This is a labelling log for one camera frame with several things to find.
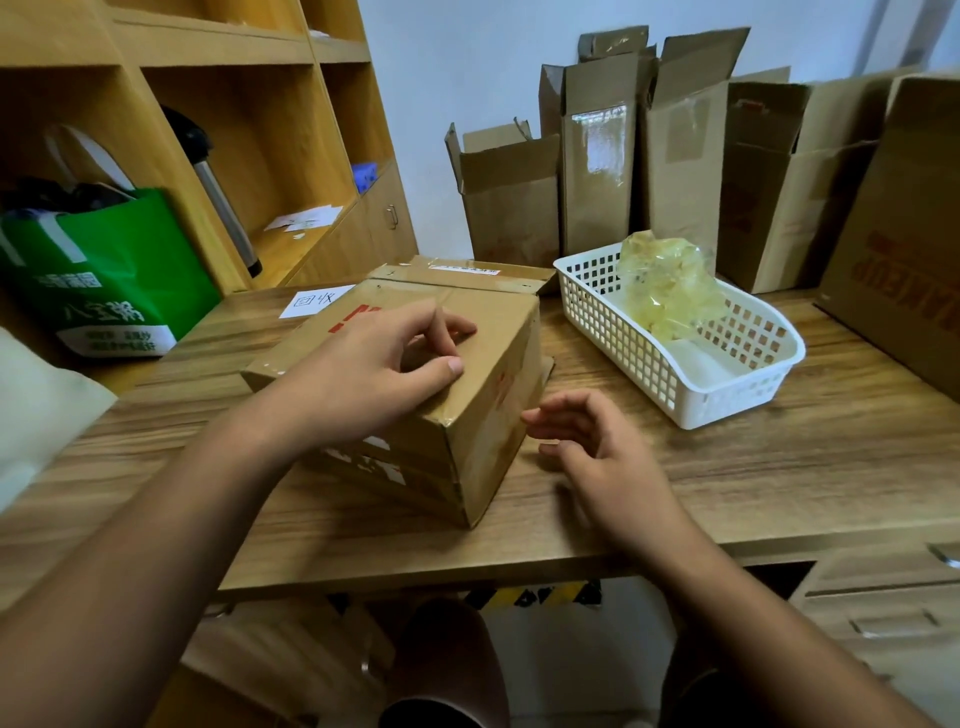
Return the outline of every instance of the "cabinet drawer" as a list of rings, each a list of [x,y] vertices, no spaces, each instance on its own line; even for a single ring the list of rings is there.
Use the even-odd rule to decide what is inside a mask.
[[[362,204],[380,262],[404,263],[417,254],[417,239],[395,161],[381,166],[380,177],[364,194]]]
[[[836,551],[804,582],[804,596],[960,583],[960,545],[896,545]]]
[[[960,635],[960,584],[810,596],[801,611],[835,640],[938,643]]]

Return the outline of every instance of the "wooden desk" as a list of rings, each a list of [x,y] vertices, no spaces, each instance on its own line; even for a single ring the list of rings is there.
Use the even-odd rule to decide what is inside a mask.
[[[237,374],[299,319],[292,291],[233,296],[208,315],[0,516],[0,609],[85,539],[211,418],[248,395]],[[550,391],[597,387],[653,441],[697,521],[744,561],[960,533],[960,405],[813,307],[772,301],[807,358],[768,405],[692,432],[670,423],[545,300]],[[524,443],[471,532],[294,468],[221,587],[224,599],[429,584],[543,583],[625,570],[581,525],[561,478]]]

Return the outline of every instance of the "white cloth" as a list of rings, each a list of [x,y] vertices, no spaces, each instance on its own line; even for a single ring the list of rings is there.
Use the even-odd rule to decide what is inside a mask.
[[[92,379],[51,366],[0,328],[0,511],[116,399]]]

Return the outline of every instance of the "finger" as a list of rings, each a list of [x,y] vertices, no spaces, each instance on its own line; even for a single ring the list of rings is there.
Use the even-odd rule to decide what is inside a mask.
[[[570,440],[571,442],[578,443],[581,448],[588,452],[591,456],[596,452],[596,446],[579,432],[573,432],[572,430],[554,430],[551,432],[543,433],[533,433],[527,432],[535,440]]]
[[[397,375],[397,406],[407,412],[452,384],[464,372],[459,356],[439,356],[413,372]]]
[[[457,348],[453,344],[450,332],[446,330],[444,310],[434,299],[423,299],[408,303],[390,312],[394,319],[399,340],[407,344],[421,333],[441,356],[456,356]]]
[[[529,425],[527,434],[534,440],[576,440],[578,443],[593,444],[592,438],[578,429],[570,427],[551,427],[549,425]]]
[[[605,394],[595,389],[574,389],[558,392],[540,403],[545,412],[568,410],[586,412],[595,422],[595,436],[618,438],[619,432],[633,427],[623,413]]]
[[[456,331],[457,333],[475,333],[477,325],[470,319],[466,319],[458,313],[452,313],[443,309],[444,320],[446,321],[446,330]]]
[[[529,409],[520,413],[520,419],[528,426],[570,427],[583,432],[588,437],[593,437],[595,430],[593,419],[583,412],[548,412],[542,409]]]
[[[561,440],[557,444],[557,456],[578,489],[591,479],[597,467],[596,460],[587,454],[583,446],[571,440]]]

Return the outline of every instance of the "paper sign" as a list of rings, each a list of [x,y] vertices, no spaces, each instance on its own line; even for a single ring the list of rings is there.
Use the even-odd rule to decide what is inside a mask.
[[[499,271],[492,271],[489,268],[461,268],[459,265],[431,265],[435,271],[459,271],[460,273],[476,273],[481,276],[498,276]]]
[[[352,285],[342,285],[337,288],[318,288],[315,291],[298,291],[293,300],[287,304],[280,314],[281,319],[292,319],[297,316],[313,316],[323,311],[331,303],[343,296]]]
[[[283,226],[287,226],[287,232],[325,228],[328,225],[333,225],[342,209],[342,206],[323,205],[311,207],[303,212],[294,212],[292,215],[280,215],[267,226],[266,230],[282,228]]]

